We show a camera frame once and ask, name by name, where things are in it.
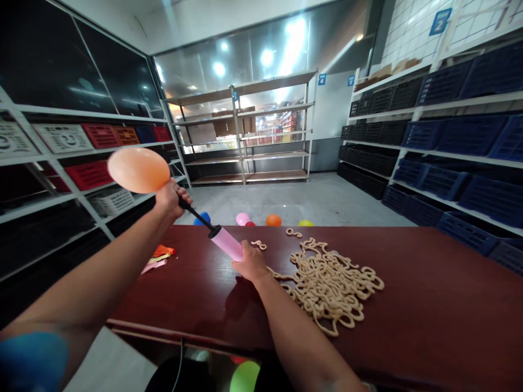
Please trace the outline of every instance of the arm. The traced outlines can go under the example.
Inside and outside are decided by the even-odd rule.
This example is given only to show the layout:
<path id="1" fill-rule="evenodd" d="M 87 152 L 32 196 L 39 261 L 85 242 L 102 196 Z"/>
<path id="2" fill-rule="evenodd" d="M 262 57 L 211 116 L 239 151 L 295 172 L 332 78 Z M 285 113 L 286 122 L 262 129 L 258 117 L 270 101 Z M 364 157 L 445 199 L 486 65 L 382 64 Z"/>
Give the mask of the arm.
<path id="1" fill-rule="evenodd" d="M 68 347 L 64 388 L 87 354 L 94 338 L 136 281 L 161 236 L 184 210 L 178 196 L 192 203 L 174 180 L 156 194 L 154 208 L 104 249 L 56 282 L 0 333 L 0 340 L 49 332 Z"/>
<path id="2" fill-rule="evenodd" d="M 323 332 L 269 274 L 260 250 L 247 241 L 241 245 L 244 259 L 232 261 L 233 268 L 256 287 L 276 352 L 296 390 L 366 392 Z"/>

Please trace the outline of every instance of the wooden table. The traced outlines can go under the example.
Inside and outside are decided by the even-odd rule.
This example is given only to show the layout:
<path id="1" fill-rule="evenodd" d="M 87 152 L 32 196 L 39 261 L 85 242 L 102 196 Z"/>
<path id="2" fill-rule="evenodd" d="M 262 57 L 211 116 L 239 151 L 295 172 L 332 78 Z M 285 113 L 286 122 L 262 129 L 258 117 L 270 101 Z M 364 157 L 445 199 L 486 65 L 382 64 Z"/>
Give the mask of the wooden table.
<path id="1" fill-rule="evenodd" d="M 295 228 L 369 266 L 385 282 L 365 319 L 332 339 L 360 377 L 425 390 L 523 390 L 523 279 L 434 228 Z M 267 265 L 292 274 L 299 241 L 285 228 L 230 226 L 261 240 Z M 252 356 L 273 351 L 261 300 L 203 226 L 174 226 L 167 265 L 142 275 L 109 325 L 158 341 Z"/>

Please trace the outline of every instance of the gray floor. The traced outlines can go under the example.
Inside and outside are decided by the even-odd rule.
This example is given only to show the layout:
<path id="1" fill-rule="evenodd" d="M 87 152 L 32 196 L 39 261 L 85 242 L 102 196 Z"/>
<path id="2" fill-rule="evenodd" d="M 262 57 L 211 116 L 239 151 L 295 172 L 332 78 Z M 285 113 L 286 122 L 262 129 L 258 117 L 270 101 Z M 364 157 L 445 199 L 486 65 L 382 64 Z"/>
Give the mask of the gray floor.
<path id="1" fill-rule="evenodd" d="M 275 213 L 283 226 L 297 226 L 304 219 L 316 226 L 415 226 L 335 173 L 312 174 L 309 182 L 196 187 L 189 192 L 197 211 L 207 211 L 214 224 L 236 225 L 236 215 L 246 212 L 256 225 L 265 225 L 267 215 Z M 176 224 L 193 221 L 186 213 Z M 227 369 L 224 377 L 230 377 L 234 367 Z M 143 392 L 155 370 L 105 328 L 66 392 Z"/>

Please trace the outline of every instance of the white plastic crate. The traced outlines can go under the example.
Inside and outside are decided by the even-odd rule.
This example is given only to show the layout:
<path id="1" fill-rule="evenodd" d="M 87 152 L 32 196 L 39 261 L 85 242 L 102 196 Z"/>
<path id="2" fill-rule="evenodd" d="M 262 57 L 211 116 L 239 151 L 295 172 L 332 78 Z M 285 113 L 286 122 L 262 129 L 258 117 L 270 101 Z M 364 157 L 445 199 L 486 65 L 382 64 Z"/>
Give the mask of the white plastic crate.
<path id="1" fill-rule="evenodd" d="M 0 159 L 39 155 L 15 122 L 0 122 Z"/>
<path id="2" fill-rule="evenodd" d="M 33 128 L 55 154 L 94 149 L 81 125 L 33 124 Z"/>
<path id="3" fill-rule="evenodd" d="M 107 189 L 95 193 L 89 199 L 96 212 L 103 216 L 118 215 L 135 204 L 134 197 L 126 189 L 119 191 Z"/>

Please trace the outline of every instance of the blue sign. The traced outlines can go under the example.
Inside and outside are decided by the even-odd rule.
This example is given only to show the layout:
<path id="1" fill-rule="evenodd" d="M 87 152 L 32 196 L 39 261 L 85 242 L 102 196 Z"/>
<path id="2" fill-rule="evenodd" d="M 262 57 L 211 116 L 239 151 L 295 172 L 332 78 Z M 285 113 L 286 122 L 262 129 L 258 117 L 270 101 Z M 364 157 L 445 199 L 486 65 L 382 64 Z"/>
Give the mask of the blue sign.
<path id="1" fill-rule="evenodd" d="M 432 23 L 429 36 L 441 34 L 445 31 L 448 19 L 451 16 L 451 12 L 452 8 L 447 8 L 446 10 L 436 12 L 436 16 L 434 16 L 434 22 Z"/>

